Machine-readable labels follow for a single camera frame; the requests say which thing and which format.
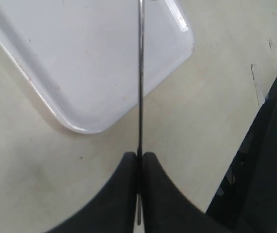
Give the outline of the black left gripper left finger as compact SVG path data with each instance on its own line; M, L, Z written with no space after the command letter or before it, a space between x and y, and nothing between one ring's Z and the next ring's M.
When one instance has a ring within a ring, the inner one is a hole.
M137 165L126 152L104 187L80 211L50 233L132 233L137 200Z

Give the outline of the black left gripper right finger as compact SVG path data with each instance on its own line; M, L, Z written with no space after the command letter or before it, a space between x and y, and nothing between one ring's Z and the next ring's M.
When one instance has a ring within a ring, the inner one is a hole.
M143 155L141 195L146 233L225 233L179 191L152 152Z

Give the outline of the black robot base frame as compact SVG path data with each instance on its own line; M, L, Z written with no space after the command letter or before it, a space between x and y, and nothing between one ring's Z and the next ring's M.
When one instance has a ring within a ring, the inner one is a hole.
M207 215L234 233L277 233L277 78Z

